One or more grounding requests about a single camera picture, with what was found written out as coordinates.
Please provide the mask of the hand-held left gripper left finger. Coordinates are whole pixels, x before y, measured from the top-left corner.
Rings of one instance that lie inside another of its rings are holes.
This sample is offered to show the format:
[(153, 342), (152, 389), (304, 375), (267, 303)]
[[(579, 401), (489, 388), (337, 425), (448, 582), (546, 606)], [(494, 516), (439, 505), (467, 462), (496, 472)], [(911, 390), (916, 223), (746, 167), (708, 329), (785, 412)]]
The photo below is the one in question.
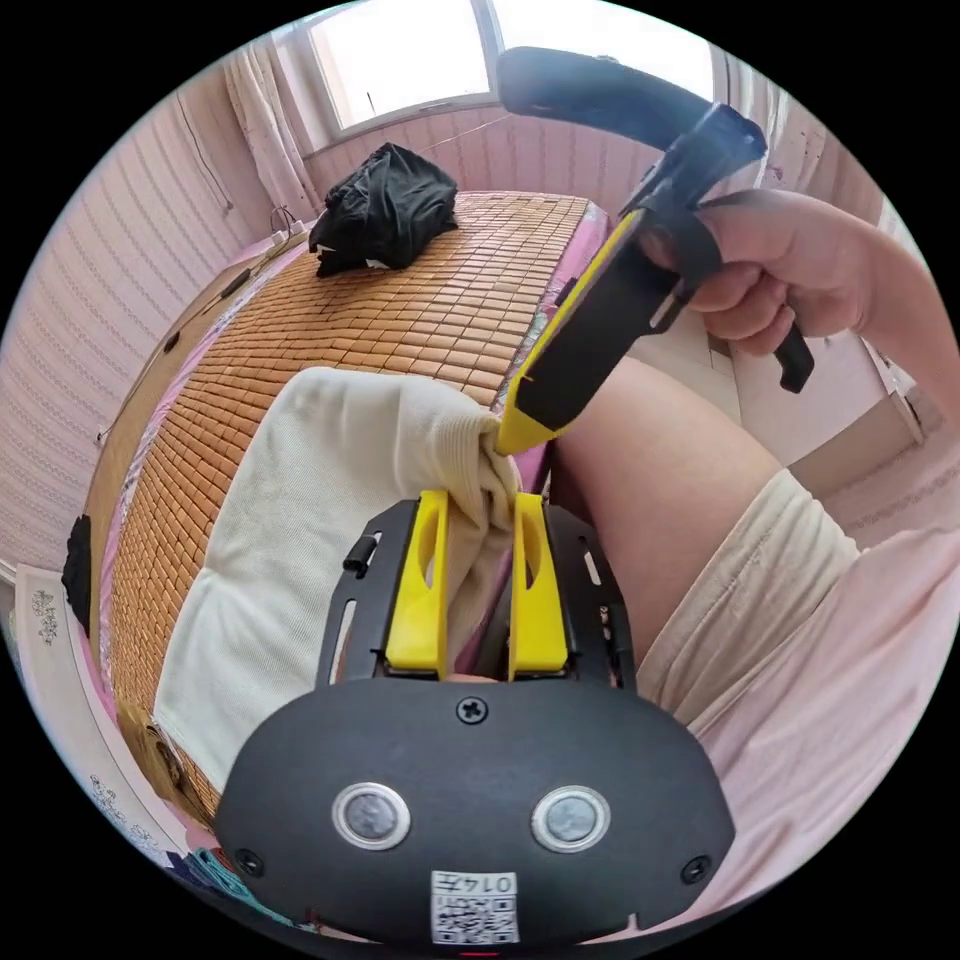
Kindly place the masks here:
[(385, 647), (394, 674), (446, 675), (448, 525), (448, 493), (423, 492), (400, 567)]

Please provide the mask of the person's right hand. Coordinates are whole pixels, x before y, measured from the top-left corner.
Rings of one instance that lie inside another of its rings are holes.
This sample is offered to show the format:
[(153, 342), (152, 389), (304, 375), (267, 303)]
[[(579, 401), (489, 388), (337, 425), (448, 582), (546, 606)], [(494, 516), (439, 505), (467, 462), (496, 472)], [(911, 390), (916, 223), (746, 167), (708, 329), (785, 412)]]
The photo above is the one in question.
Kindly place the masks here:
[(821, 200), (769, 190), (718, 199), (697, 216), (723, 259), (691, 301), (713, 336), (760, 356), (792, 328), (825, 339), (864, 327), (879, 237), (871, 225)]

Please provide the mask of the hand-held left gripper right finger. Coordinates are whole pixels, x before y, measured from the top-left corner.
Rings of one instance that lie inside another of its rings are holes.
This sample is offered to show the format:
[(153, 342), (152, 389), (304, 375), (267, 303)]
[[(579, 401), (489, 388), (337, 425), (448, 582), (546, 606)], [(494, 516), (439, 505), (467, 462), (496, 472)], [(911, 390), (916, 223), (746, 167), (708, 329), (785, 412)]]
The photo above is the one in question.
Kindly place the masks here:
[(514, 503), (508, 680), (559, 675), (568, 647), (540, 496), (520, 493)]

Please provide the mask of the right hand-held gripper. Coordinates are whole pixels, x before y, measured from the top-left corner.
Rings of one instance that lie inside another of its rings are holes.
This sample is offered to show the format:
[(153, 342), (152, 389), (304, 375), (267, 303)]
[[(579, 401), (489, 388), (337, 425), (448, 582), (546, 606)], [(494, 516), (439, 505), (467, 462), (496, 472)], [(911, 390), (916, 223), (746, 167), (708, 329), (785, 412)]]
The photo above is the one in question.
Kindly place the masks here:
[(667, 179), (628, 212), (563, 290), (554, 315), (509, 382), (497, 450), (523, 453), (562, 435), (633, 344), (668, 332), (724, 265), (700, 215), (742, 192), (685, 205)]

